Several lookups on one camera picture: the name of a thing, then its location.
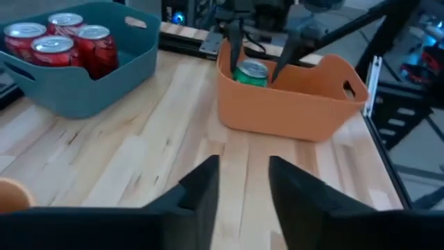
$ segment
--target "can lid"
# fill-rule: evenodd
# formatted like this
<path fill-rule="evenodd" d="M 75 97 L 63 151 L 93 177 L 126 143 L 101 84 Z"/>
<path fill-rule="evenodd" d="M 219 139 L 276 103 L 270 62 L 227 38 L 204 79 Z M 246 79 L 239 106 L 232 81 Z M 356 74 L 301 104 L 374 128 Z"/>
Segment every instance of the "can lid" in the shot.
<path fill-rule="evenodd" d="M 106 38 L 109 34 L 110 30 L 100 25 L 85 25 L 77 30 L 78 37 L 90 40 Z"/>
<path fill-rule="evenodd" d="M 34 40 L 32 48 L 42 53 L 60 53 L 74 46 L 74 41 L 61 35 L 49 35 Z"/>
<path fill-rule="evenodd" d="M 36 38 L 46 33 L 46 27 L 36 23 L 18 23 L 7 26 L 4 33 L 13 38 Z"/>
<path fill-rule="evenodd" d="M 83 17 L 73 13 L 58 13 L 49 16 L 48 21 L 58 26 L 71 26 L 83 22 Z"/>
<path fill-rule="evenodd" d="M 238 65 L 238 68 L 247 76 L 253 78 L 267 78 L 268 68 L 254 59 L 246 59 Z"/>

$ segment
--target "wooden tabletop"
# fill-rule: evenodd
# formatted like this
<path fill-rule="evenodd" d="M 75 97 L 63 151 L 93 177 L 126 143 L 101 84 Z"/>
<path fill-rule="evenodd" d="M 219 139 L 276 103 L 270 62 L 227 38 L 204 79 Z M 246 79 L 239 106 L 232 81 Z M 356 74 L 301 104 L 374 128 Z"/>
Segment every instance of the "wooden tabletop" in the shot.
<path fill-rule="evenodd" d="M 0 175 L 22 182 L 40 206 L 138 207 L 219 154 L 213 249 L 284 249 L 268 186 L 272 155 L 377 209 L 401 208 L 359 113 L 323 143 L 231 130 L 218 119 L 215 71 L 215 62 L 160 51 L 152 78 L 89 119 L 57 117 L 20 99 L 0 112 Z"/>

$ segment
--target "blue led light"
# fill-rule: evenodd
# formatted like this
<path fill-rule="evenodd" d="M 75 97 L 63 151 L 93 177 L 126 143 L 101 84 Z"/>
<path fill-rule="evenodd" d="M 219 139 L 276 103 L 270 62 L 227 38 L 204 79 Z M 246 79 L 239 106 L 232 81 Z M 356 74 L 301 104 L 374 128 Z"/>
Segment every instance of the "blue led light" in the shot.
<path fill-rule="evenodd" d="M 174 13 L 173 23 L 174 24 L 184 24 L 185 23 L 185 16 L 181 12 Z"/>

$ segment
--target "red soda can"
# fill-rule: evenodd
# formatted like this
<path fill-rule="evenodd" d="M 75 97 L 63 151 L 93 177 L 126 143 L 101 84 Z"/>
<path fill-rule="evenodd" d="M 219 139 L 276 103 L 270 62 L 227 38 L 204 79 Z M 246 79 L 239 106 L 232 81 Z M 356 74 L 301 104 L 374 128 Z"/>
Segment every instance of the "red soda can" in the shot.
<path fill-rule="evenodd" d="M 47 67 L 82 67 L 74 41 L 61 35 L 49 35 L 32 43 L 35 64 Z"/>
<path fill-rule="evenodd" d="M 77 28 L 83 25 L 83 17 L 73 13 L 58 13 L 48 18 L 51 35 L 76 36 Z"/>
<path fill-rule="evenodd" d="M 119 66 L 116 44 L 106 27 L 82 26 L 77 30 L 76 41 L 92 79 L 104 77 Z"/>
<path fill-rule="evenodd" d="M 19 58 L 33 63 L 33 40 L 46 33 L 46 27 L 36 23 L 11 24 L 4 29 L 8 50 Z"/>

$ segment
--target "orange plastic bin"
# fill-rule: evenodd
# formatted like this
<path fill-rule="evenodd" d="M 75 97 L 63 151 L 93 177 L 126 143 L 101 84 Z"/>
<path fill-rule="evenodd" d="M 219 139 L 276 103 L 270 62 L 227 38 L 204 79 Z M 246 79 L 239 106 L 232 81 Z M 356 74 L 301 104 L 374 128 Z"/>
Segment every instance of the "orange plastic bin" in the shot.
<path fill-rule="evenodd" d="M 241 51 L 239 60 L 244 60 Z M 275 62 L 260 61 L 273 72 Z M 219 119 L 239 130 L 320 142 L 330 138 L 368 98 L 353 67 L 335 55 L 324 56 L 311 69 L 287 65 L 268 87 L 232 80 L 227 40 L 221 45 L 217 65 Z M 351 98 L 344 90 L 346 83 L 352 88 Z"/>

